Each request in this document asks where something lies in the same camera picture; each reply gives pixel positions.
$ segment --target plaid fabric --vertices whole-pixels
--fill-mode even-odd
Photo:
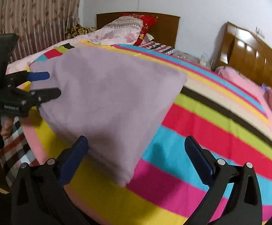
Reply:
[[[157,52],[161,52],[167,55],[171,55],[174,53],[174,47],[172,46],[167,46],[167,45],[163,45],[160,43],[156,43],[154,41],[150,41],[148,43],[145,43],[143,45],[140,45],[139,47],[143,47],[146,49],[151,49]]]
[[[19,118],[14,119],[11,137],[5,140],[5,146],[0,150],[0,163],[6,173],[9,186],[17,176],[20,164],[27,162],[30,166],[39,165],[31,150],[20,125]]]

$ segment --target metal screw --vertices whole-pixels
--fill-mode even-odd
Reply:
[[[219,165],[222,165],[222,166],[226,163],[224,159],[218,159],[217,162]]]
[[[46,162],[48,165],[53,165],[55,163],[55,159],[54,158],[50,158],[47,160]]]
[[[246,166],[247,166],[248,168],[252,168],[252,167],[253,167],[253,165],[252,165],[250,162],[246,163]]]
[[[26,162],[23,162],[21,165],[20,165],[20,168],[25,168],[27,166],[28,163]]]

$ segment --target lavender fleece fabric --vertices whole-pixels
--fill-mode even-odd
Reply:
[[[103,48],[73,48],[30,66],[50,78],[31,89],[59,87],[61,96],[43,103],[41,117],[73,144],[84,135],[89,155],[109,177],[125,186],[187,80],[167,65]]]

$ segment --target white wall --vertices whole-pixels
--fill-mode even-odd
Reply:
[[[84,26],[95,26],[95,14],[144,11],[180,16],[176,48],[195,56],[218,52],[222,26],[230,21],[255,31],[258,26],[272,47],[272,0],[83,0]]]

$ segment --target red floral pillow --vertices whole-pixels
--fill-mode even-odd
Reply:
[[[139,37],[135,42],[134,46],[140,46],[141,42],[143,41],[147,31],[149,28],[157,22],[158,17],[154,16],[147,16],[147,15],[138,15],[134,13],[124,13],[122,16],[131,16],[137,19],[141,19],[143,21],[143,26],[140,31]]]

